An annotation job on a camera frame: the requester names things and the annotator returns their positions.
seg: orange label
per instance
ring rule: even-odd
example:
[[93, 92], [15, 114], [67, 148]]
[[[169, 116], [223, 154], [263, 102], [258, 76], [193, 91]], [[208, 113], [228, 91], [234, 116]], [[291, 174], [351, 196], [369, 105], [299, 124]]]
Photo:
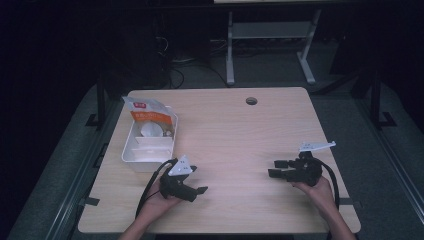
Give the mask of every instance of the orange label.
[[131, 115], [133, 116], [135, 121], [155, 121], [155, 122], [163, 122], [166, 124], [172, 125], [172, 119], [170, 116], [157, 112], [134, 112], [131, 111]]

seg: white plastic container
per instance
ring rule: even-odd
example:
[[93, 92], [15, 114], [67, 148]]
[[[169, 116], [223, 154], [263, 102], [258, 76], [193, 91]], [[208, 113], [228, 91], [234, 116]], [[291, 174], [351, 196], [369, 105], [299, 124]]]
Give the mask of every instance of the white plastic container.
[[136, 172], [154, 172], [159, 166], [172, 159], [178, 118], [170, 107], [174, 135], [172, 137], [142, 137], [135, 121], [131, 125], [122, 160]]

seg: hole in table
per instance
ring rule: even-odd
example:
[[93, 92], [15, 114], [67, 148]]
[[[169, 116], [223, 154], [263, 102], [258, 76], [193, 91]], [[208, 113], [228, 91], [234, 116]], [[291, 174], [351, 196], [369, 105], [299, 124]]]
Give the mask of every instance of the hole in table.
[[249, 105], [256, 105], [258, 103], [258, 99], [254, 97], [248, 97], [246, 98], [246, 103]]

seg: plastic bag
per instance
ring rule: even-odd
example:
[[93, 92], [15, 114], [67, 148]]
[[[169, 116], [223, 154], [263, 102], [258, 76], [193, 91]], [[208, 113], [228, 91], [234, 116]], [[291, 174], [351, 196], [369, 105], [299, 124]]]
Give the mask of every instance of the plastic bag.
[[122, 97], [143, 137], [173, 137], [171, 112], [161, 102], [150, 98]]

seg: wooden table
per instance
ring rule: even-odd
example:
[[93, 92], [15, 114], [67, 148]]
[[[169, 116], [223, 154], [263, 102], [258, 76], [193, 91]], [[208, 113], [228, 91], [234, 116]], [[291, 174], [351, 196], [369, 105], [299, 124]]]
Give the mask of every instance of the wooden table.
[[[198, 167], [184, 183], [209, 186], [151, 225], [153, 233], [297, 234], [328, 231], [307, 197], [282, 179], [268, 176], [277, 159], [295, 159], [304, 141], [327, 142], [303, 88], [245, 88], [133, 91], [155, 98], [178, 115], [174, 156], [186, 154]], [[246, 104], [254, 97], [256, 105]], [[85, 233], [123, 232], [134, 220], [151, 177], [121, 159], [132, 117], [124, 107], [79, 222]], [[336, 173], [340, 197], [348, 198], [330, 149], [313, 153]], [[352, 205], [340, 211], [353, 232], [360, 223]]]

